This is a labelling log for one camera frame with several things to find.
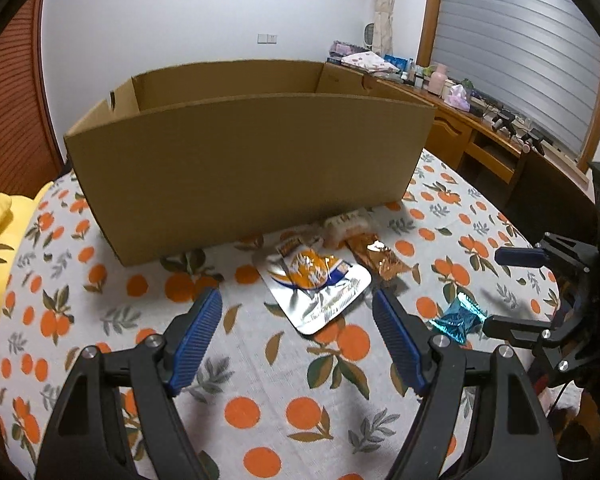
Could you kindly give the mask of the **small blue candy wrapper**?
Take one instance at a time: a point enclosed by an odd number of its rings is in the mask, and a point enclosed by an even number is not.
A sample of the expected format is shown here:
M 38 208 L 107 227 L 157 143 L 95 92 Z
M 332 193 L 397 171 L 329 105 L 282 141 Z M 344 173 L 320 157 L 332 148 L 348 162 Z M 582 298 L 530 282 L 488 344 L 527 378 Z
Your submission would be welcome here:
M 459 292 L 450 306 L 430 326 L 458 344 L 466 344 L 467 335 L 478 330 L 486 320 L 486 314 L 466 292 Z

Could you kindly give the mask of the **wooden sideboard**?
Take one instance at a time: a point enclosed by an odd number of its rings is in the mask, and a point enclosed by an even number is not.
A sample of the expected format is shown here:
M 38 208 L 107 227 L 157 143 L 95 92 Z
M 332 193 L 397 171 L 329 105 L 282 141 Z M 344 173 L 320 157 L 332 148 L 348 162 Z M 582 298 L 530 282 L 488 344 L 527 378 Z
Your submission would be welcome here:
M 532 162 L 535 150 L 508 140 L 483 120 L 450 107 L 425 90 L 330 61 L 325 63 L 318 88 L 432 106 L 434 122 L 426 150 L 478 188 L 495 205 L 505 205 L 525 184 L 542 183 L 555 183 L 564 191 L 574 191 L 595 200 L 590 178 L 580 172 L 570 174 L 547 155 L 542 156 L 542 164 Z

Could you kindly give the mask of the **brown foil snack pack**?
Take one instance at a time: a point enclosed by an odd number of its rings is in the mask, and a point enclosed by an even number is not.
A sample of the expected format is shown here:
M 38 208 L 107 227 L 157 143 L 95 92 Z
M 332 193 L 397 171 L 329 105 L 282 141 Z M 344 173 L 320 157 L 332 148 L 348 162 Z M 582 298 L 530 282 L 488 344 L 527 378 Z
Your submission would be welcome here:
M 384 281 L 411 271 L 375 233 L 360 233 L 346 239 L 346 245 L 363 266 Z

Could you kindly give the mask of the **orange print tablecloth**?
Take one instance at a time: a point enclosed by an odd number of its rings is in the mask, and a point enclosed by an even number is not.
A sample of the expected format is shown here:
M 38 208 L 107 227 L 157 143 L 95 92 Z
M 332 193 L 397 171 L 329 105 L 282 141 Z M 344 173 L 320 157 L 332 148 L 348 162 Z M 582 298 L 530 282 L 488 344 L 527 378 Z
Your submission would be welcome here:
M 372 210 L 405 263 L 396 292 L 436 318 L 457 294 L 489 314 L 547 321 L 554 274 L 501 266 L 524 237 L 444 162 L 422 153 L 402 200 Z M 381 479 L 418 410 L 362 296 L 313 337 L 289 323 L 253 254 L 253 235 L 126 268 L 100 232 L 75 176 L 36 196 L 0 317 L 0 423 L 6 452 L 32 478 L 59 391 L 79 352 L 133 347 L 161 332 L 205 288 L 223 315 L 193 383 L 175 401 L 194 448 L 220 479 Z

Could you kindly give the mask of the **small white snack pack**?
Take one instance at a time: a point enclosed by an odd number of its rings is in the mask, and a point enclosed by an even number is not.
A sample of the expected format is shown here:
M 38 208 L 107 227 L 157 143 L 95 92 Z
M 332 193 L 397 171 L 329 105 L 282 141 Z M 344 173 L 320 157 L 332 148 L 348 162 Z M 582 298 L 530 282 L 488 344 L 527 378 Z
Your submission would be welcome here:
M 376 226 L 364 208 L 337 214 L 324 221 L 324 246 L 336 249 L 350 237 L 376 232 Z

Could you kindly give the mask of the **pink bottle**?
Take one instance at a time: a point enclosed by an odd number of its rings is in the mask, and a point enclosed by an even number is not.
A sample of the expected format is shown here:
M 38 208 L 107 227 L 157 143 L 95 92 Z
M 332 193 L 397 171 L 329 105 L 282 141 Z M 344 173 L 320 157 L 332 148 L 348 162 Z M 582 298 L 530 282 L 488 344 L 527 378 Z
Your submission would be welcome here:
M 444 64 L 438 64 L 431 73 L 428 82 L 428 92 L 434 96 L 442 96 L 446 83 L 446 71 L 448 68 Z

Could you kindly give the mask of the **orange white snack pack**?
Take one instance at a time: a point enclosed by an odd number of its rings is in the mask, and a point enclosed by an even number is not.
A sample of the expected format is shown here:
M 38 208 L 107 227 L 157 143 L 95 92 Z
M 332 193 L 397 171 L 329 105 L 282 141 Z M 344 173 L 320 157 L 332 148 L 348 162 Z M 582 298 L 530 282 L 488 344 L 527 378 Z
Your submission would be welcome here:
M 321 237 L 294 235 L 259 249 L 253 264 L 291 325 L 304 336 L 322 330 L 370 286 L 370 271 L 330 252 Z

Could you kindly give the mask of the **window roller blind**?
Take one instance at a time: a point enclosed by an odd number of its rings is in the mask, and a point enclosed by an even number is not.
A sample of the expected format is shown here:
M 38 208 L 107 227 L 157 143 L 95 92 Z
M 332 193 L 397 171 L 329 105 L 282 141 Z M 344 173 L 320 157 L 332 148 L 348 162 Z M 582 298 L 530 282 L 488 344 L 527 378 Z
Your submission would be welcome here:
M 431 59 L 582 151 L 600 88 L 600 36 L 572 0 L 441 0 Z

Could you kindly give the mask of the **wooden louvred door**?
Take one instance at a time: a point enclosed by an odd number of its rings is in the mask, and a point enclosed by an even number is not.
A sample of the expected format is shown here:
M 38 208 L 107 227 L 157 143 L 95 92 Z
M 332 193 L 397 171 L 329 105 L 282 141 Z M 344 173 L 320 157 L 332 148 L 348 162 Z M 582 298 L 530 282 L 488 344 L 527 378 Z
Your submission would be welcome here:
M 42 70 L 44 0 L 27 0 L 0 36 L 0 192 L 28 197 L 65 163 L 50 120 Z

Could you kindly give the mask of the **brown cardboard box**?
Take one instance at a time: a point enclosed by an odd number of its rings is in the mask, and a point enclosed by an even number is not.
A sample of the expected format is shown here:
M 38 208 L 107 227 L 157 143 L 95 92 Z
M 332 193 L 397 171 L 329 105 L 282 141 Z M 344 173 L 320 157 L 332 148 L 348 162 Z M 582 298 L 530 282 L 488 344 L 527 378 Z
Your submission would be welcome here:
M 435 114 L 326 62 L 196 63 L 125 81 L 65 142 L 107 242 L 136 266 L 400 200 Z

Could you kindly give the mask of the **beige curtain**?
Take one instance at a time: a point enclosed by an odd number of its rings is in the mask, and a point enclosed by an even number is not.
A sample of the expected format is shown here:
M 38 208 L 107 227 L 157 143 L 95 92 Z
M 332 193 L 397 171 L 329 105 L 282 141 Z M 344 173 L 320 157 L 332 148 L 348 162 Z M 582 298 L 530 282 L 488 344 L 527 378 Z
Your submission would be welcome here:
M 374 0 L 374 36 L 372 49 L 379 55 L 392 52 L 393 11 L 396 0 Z

